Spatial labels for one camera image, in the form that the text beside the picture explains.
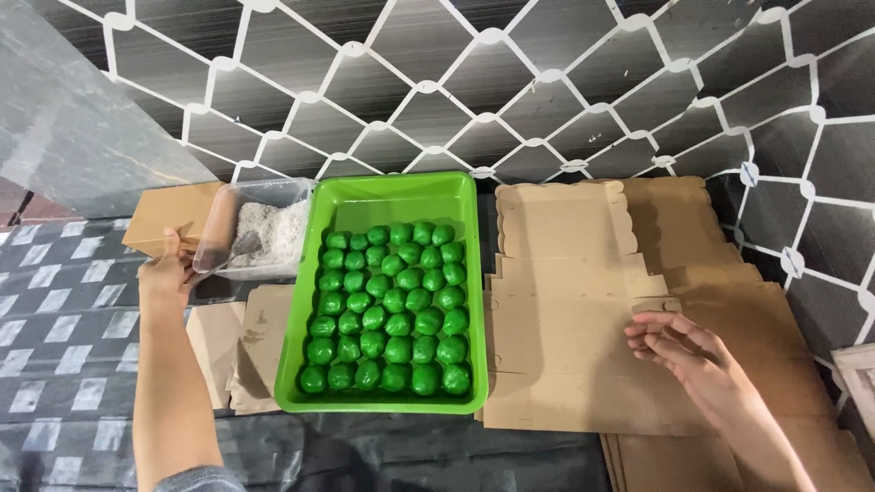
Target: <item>stack of cardboard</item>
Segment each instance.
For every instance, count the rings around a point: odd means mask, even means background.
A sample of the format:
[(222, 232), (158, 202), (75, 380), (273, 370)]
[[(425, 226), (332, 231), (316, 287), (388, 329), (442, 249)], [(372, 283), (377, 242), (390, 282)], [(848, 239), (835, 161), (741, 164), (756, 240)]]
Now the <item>stack of cardboard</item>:
[(278, 411), (273, 398), (294, 285), (261, 285), (248, 303), (192, 308), (185, 330), (216, 410)]
[(680, 384), (626, 346), (632, 312), (679, 310), (724, 340), (818, 488), (875, 489), (836, 427), (781, 288), (725, 241), (704, 182), (621, 183), (496, 190), (501, 254), (485, 299), (495, 374), (484, 425), (607, 432), (615, 490), (742, 490), (732, 451)]

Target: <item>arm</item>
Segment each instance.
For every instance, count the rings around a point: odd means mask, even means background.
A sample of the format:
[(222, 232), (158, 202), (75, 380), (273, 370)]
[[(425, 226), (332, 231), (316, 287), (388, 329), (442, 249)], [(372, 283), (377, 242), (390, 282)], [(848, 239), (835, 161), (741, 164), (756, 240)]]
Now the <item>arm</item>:
[(192, 272), (179, 237), (164, 230), (164, 256), (140, 267), (140, 362), (134, 398), (139, 489), (204, 465), (222, 465), (207, 384), (183, 326)]
[(678, 313), (639, 313), (626, 328), (635, 356), (664, 365), (738, 459), (751, 491), (816, 492), (790, 441), (714, 333)]

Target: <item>patterned wall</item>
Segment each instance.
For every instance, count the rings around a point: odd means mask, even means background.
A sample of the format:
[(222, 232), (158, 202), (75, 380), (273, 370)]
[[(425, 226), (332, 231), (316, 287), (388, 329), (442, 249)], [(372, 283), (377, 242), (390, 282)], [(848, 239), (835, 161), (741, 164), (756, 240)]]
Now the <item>patterned wall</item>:
[(31, 3), (220, 179), (695, 174), (828, 381), (875, 342), (869, 0)]

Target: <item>gray sleeve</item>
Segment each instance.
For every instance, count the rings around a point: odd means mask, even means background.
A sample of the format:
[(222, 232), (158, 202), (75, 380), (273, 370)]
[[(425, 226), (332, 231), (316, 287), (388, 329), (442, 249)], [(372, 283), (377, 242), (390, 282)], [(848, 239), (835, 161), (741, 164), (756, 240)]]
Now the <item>gray sleeve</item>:
[(224, 467), (196, 467), (169, 476), (153, 492), (246, 492)]

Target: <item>left hand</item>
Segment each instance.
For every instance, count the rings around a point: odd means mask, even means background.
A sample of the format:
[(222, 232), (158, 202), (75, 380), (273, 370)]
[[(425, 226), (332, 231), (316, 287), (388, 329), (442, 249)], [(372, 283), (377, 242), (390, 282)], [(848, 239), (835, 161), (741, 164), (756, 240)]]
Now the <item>left hand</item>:
[(186, 282), (194, 275), (191, 255), (179, 247), (179, 235), (173, 228), (164, 228), (164, 254), (140, 266), (140, 306), (157, 302), (171, 303), (184, 310), (192, 287)]

